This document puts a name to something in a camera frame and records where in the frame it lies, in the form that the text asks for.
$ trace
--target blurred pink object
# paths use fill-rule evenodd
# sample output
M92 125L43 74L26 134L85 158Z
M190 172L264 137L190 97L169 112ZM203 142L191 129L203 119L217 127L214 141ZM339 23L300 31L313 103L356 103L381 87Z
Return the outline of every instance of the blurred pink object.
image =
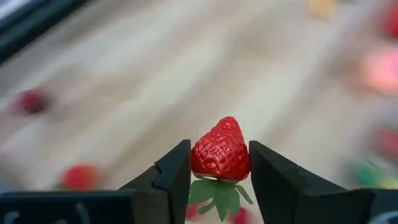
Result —
M237 215L231 213L229 222L232 224L250 224L251 214L246 209L240 208Z
M371 53L362 66L365 84L388 95L398 93L398 49Z
M386 156L398 156L398 131L382 129L379 133L379 151Z
M206 205L206 202L197 203L194 205L188 205L187 212L185 214L185 220L188 221L197 221L200 219L199 215L199 207Z

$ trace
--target strawberry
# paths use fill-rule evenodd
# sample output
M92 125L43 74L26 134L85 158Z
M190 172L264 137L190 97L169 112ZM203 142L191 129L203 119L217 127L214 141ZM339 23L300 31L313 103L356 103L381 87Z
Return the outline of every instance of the strawberry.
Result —
M91 165L75 165L69 168L61 179L67 190L92 190L97 182L97 170Z
M23 112L25 114L44 112L48 106L48 96L38 88L19 93L14 102L16 111Z
M240 181L249 175L248 149L235 118L223 118L195 144L191 165L195 174L205 177Z
M249 195L237 184L249 175L251 163L241 128L235 118L223 118L200 138L191 151L191 168L200 180L191 184L188 204L209 201L198 209L200 215L213 207L217 208L221 221L225 219L228 210L238 214L239 193L252 204Z

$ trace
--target blurred red object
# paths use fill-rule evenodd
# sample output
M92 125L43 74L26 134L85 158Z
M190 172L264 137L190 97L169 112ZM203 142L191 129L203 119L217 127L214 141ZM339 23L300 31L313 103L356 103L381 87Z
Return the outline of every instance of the blurred red object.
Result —
M188 205L187 212L185 214L185 220L188 221L197 221L200 219L201 215L199 215L199 208L205 206L207 203L196 203L193 205Z
M386 19L384 21L384 30L392 38L398 39L398 3L394 1L387 9Z
M61 179L61 185L67 190L92 190L96 187L98 171L91 165L75 165L69 168Z
M17 112L38 114L46 111L49 104L50 100L47 94L35 88L19 93L12 106Z
M229 222L232 224L250 224L251 214L245 208L240 208L237 215L231 213Z
M398 156L398 130L380 130L378 150L386 156Z

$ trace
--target green leaf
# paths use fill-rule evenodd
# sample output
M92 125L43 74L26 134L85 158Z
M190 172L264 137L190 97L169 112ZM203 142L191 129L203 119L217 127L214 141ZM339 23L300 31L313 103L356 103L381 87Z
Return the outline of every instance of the green leaf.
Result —
M225 182L223 180L214 181L212 184L220 191L227 191L235 188L235 183Z
M213 198L216 193L216 188L212 184L213 181L207 179L194 181L189 189L188 204L202 203Z
M199 214L200 215L206 214L208 211L214 208L214 206L216 206L216 203L214 203L214 200L212 200L208 205L199 208Z
M228 211L228 190L217 190L213 200L216 203L220 220L224 221L226 212Z
M241 193L241 195L243 196L243 198L249 202L249 204L253 204L253 201L250 199L248 193L244 190L244 188L240 185L236 185L236 190L238 190L239 193Z
M240 207L240 196L236 189L231 189L228 191L228 208L231 209L232 213L237 215L239 213Z

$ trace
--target strawberry calyx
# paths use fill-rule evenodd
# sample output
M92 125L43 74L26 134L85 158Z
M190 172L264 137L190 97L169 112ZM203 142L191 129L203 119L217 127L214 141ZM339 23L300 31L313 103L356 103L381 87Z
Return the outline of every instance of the strawberry calyx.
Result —
M210 203L198 209L200 215L204 215L214 207L216 207L221 221L225 219L228 210L231 210L233 214L238 214L240 208L239 194L249 204L253 204L245 189L235 181L211 180L197 174L195 176L200 180L192 182L188 204L198 204L210 200Z

